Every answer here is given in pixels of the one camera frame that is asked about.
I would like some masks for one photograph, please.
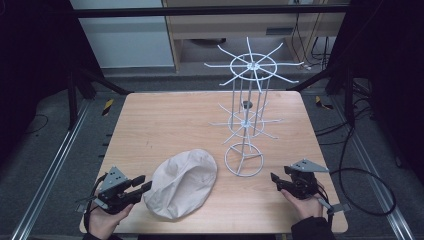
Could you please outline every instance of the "gray floor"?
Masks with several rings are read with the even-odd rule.
[[[252,39],[251,46],[257,52],[269,53],[281,42],[281,39]],[[243,54],[244,44],[244,39],[227,39],[222,47],[234,51],[235,54]],[[201,41],[187,41],[184,46],[185,52],[178,73],[148,74],[125,79],[115,77],[110,80],[137,92],[223,89],[218,84],[228,80],[231,74],[225,69],[212,71],[203,63],[223,63],[228,60],[228,56],[219,52],[215,45]],[[291,60],[285,46],[274,58],[276,61]],[[281,70],[284,70],[281,73],[283,76],[304,81],[319,72],[321,65],[316,65],[311,70]],[[344,122],[343,109],[340,107],[343,105],[343,93],[327,96],[323,91],[325,83],[326,80],[322,80],[302,92],[316,131]],[[283,81],[273,80],[272,88],[285,89],[290,86]],[[95,181],[107,151],[110,134],[113,133],[125,101],[125,96],[98,85],[96,88],[98,94],[94,100],[82,100],[79,97],[79,106],[86,109],[83,113],[84,121],[71,148],[64,152],[63,163],[55,165],[58,172],[53,176],[51,185],[48,185],[51,189],[44,195],[45,199],[41,202],[40,199],[34,200],[35,203],[40,203],[40,206],[35,211],[36,221],[27,226],[31,230],[30,238],[79,239],[82,236],[78,228],[81,214],[74,211],[75,200],[90,192],[91,184]],[[334,109],[318,107],[315,103],[316,96],[320,96],[322,103],[332,105]],[[102,116],[103,107],[109,99],[114,99],[111,111],[107,116]],[[360,101],[356,111],[367,107],[366,101]],[[37,114],[28,129],[28,132],[33,133],[23,137],[20,146],[11,155],[12,164],[0,172],[0,239],[9,239],[20,221],[25,219],[24,215],[34,196],[37,193],[37,196],[40,195],[40,192],[37,192],[39,186],[45,183],[45,176],[51,172],[50,168],[53,160],[57,159],[57,152],[63,152],[60,147],[67,137],[68,127],[66,91],[44,99],[38,106]],[[377,217],[352,206],[353,209],[346,213],[349,229],[339,234],[337,239],[424,239],[424,212],[421,210],[424,199],[423,186],[410,169],[396,166],[393,152],[378,121],[372,120],[370,116],[372,111],[365,111],[357,117],[354,136],[349,140],[343,157],[343,167],[367,169],[378,174],[393,189],[397,208],[389,216]],[[317,137],[331,171],[338,169],[343,151],[343,143],[339,142],[346,139],[347,132],[348,128],[342,127],[333,133]],[[340,188],[338,175],[334,174],[332,177],[341,202],[348,203]],[[368,211],[381,213],[387,211],[387,206],[391,205],[385,188],[374,183],[374,178],[368,175],[343,172],[342,183],[348,196]]]

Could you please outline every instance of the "table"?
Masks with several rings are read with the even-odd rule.
[[[307,158],[326,166],[302,98],[298,92],[269,91],[264,119],[283,120],[268,123],[265,131],[278,139],[259,135],[252,143],[264,154],[263,169],[253,177],[238,177],[224,163],[228,147],[240,138],[232,138],[226,122],[230,116],[219,104],[231,109],[232,92],[164,92],[128,95],[113,133],[99,176],[117,166],[133,179],[146,175],[149,181],[156,168],[168,158],[195,148],[208,151],[218,166],[215,185],[194,213],[176,221],[163,220],[146,208],[143,200],[130,216],[118,225],[117,233],[143,234],[219,234],[287,233],[297,222],[290,203],[276,190],[270,179],[274,172],[290,180],[283,166]],[[330,202],[338,203],[328,173],[316,173]],[[334,232],[347,230],[343,213],[336,213]]]

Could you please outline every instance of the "white wall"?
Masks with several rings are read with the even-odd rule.
[[[162,7],[160,0],[71,0],[74,9]],[[164,17],[80,19],[101,68],[173,67]]]

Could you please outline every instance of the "beige cap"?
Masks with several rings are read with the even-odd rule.
[[[147,208],[168,218],[183,217],[203,205],[215,183],[217,166],[202,149],[182,152],[163,162],[143,194]]]

